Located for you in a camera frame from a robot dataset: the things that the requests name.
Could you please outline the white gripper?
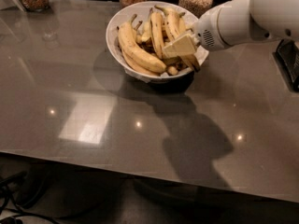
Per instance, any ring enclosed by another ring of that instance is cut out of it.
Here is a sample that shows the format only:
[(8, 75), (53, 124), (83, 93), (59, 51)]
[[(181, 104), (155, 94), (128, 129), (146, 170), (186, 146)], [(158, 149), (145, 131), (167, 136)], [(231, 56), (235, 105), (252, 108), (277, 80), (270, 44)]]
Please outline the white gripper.
[(228, 5), (219, 5), (208, 10), (193, 24), (193, 30), (186, 30), (163, 47), (164, 56), (174, 58), (194, 54), (197, 46), (193, 35), (206, 50), (230, 48), (232, 45), (229, 43), (228, 30), (231, 25), (231, 9), (232, 7)]

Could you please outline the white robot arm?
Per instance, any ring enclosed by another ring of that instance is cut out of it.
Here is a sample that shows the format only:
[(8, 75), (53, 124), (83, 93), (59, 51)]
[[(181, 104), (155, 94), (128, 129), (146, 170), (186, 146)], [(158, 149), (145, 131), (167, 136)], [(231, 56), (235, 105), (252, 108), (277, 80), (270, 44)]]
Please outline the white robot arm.
[(192, 29), (163, 48), (168, 57), (245, 43), (299, 39), (299, 0), (232, 0), (204, 13)]

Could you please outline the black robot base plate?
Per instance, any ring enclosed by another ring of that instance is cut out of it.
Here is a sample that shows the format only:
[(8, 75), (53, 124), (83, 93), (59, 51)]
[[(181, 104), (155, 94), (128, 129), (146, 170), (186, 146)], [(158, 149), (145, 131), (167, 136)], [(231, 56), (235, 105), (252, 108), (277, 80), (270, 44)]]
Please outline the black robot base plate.
[(299, 48), (296, 43), (289, 39), (281, 40), (274, 58), (289, 89), (299, 92)]

